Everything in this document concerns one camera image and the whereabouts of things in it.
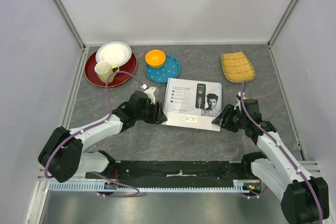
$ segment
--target white box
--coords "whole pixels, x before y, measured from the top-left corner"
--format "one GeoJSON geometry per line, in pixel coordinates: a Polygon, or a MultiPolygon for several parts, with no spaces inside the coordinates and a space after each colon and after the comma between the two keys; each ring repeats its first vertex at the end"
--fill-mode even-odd
{"type": "Polygon", "coordinates": [[[165,125],[220,131],[211,121],[222,111],[222,85],[169,78],[163,111],[165,125]]]}

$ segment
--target teal plate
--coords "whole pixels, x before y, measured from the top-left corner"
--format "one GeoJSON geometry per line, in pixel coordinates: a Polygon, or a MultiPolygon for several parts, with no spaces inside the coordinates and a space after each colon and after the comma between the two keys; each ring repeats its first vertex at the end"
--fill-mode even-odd
{"type": "Polygon", "coordinates": [[[179,61],[170,55],[166,55],[163,66],[159,68],[152,68],[149,65],[146,66],[148,78],[156,83],[167,83],[168,78],[176,78],[180,72],[181,65],[179,61]]]}

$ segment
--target white wall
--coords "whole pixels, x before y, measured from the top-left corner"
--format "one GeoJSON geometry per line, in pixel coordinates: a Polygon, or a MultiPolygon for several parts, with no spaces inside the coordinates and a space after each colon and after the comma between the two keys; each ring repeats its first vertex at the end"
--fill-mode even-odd
{"type": "Polygon", "coordinates": [[[268,41],[290,0],[62,0],[87,44],[268,41]]]}
{"type": "Polygon", "coordinates": [[[23,223],[80,56],[52,0],[0,0],[0,222],[23,223]]]}
{"type": "Polygon", "coordinates": [[[303,150],[336,206],[336,1],[300,0],[274,44],[303,150]]]}

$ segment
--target white plate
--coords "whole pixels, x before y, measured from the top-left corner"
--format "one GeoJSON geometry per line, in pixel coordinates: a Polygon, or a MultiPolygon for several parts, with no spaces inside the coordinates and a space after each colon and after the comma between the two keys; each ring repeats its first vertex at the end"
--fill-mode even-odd
{"type": "Polygon", "coordinates": [[[107,61],[111,65],[121,67],[131,59],[132,50],[121,41],[112,41],[102,45],[96,53],[96,62],[107,61]]]}

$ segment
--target hair clipper image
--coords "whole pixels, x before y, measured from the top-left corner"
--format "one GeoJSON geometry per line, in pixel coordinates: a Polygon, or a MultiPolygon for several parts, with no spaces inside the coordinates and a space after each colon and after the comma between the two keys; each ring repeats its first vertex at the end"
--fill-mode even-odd
{"type": "Polygon", "coordinates": [[[205,108],[205,84],[198,83],[196,89],[196,104],[197,109],[205,108]]]}

